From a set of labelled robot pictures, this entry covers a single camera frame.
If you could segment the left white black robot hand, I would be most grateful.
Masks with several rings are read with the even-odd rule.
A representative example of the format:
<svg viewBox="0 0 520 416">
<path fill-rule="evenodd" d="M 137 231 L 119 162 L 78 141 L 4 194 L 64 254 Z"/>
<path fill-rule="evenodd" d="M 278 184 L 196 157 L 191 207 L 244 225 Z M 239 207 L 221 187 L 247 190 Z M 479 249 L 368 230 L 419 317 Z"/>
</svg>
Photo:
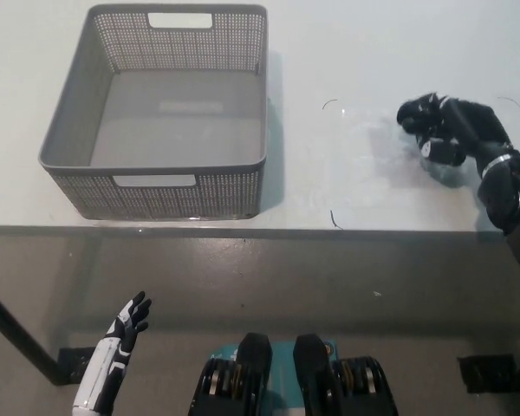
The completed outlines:
<svg viewBox="0 0 520 416">
<path fill-rule="evenodd" d="M 141 291 L 115 317 L 82 376 L 72 405 L 73 416 L 113 413 L 138 335 L 148 328 L 151 305 L 152 300 Z"/>
</svg>

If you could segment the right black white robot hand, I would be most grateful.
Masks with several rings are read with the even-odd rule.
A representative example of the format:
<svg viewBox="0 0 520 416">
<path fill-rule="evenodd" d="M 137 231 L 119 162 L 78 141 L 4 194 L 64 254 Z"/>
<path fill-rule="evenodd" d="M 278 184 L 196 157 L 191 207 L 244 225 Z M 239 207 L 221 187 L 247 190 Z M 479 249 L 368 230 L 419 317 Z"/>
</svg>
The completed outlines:
<svg viewBox="0 0 520 416">
<path fill-rule="evenodd" d="M 400 106 L 396 120 L 415 137 L 424 159 L 461 166 L 470 157 L 479 172 L 513 149 L 494 110 L 474 101 L 430 93 Z"/>
</svg>

